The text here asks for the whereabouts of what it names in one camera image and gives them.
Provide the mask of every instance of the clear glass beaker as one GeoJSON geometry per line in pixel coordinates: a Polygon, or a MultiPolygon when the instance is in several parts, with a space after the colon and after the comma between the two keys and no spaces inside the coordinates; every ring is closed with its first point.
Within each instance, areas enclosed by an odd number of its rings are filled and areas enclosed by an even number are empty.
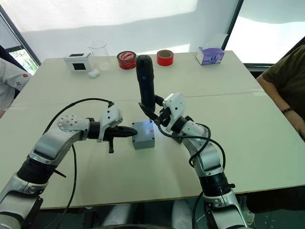
{"type": "Polygon", "coordinates": [[[94,57],[94,68],[107,70],[111,67],[111,59],[107,51],[107,43],[103,40],[94,40],[88,47],[94,57]]]}

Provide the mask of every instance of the person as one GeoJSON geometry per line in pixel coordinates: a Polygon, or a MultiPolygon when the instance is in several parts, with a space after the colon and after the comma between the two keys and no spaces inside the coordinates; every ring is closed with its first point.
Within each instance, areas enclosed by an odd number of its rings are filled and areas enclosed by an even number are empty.
{"type": "MultiPolygon", "coordinates": [[[[305,140],[305,45],[263,72],[257,81],[305,140]]],[[[305,186],[249,193],[242,196],[241,206],[249,224],[254,213],[305,210],[305,186]]]]}
{"type": "Polygon", "coordinates": [[[15,90],[21,91],[31,77],[31,74],[0,58],[0,118],[13,102],[15,90]]]}
{"type": "Polygon", "coordinates": [[[282,58],[257,81],[305,140],[305,45],[282,58]]]}

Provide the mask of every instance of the brown shirt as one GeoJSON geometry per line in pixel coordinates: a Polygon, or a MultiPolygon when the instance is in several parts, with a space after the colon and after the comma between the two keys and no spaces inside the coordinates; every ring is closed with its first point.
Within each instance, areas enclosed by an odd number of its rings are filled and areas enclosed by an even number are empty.
{"type": "Polygon", "coordinates": [[[262,74],[281,97],[305,119],[305,45],[281,59],[262,74]]]}

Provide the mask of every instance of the white small device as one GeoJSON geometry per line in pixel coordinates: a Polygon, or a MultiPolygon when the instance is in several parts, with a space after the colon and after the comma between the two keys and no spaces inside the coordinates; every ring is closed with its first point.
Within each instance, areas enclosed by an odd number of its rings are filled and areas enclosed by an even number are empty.
{"type": "Polygon", "coordinates": [[[90,52],[68,54],[63,59],[71,72],[88,72],[93,69],[93,55],[90,52]]]}
{"type": "Polygon", "coordinates": [[[100,75],[100,71],[97,69],[92,69],[91,71],[88,72],[88,75],[92,78],[95,78],[100,75]]]}

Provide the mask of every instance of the white shirt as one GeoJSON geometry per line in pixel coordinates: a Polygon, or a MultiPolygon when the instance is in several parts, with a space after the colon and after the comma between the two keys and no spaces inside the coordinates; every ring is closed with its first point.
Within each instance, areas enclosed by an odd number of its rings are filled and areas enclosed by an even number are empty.
{"type": "Polygon", "coordinates": [[[15,89],[21,91],[31,77],[31,74],[0,58],[0,111],[11,105],[15,89]]]}

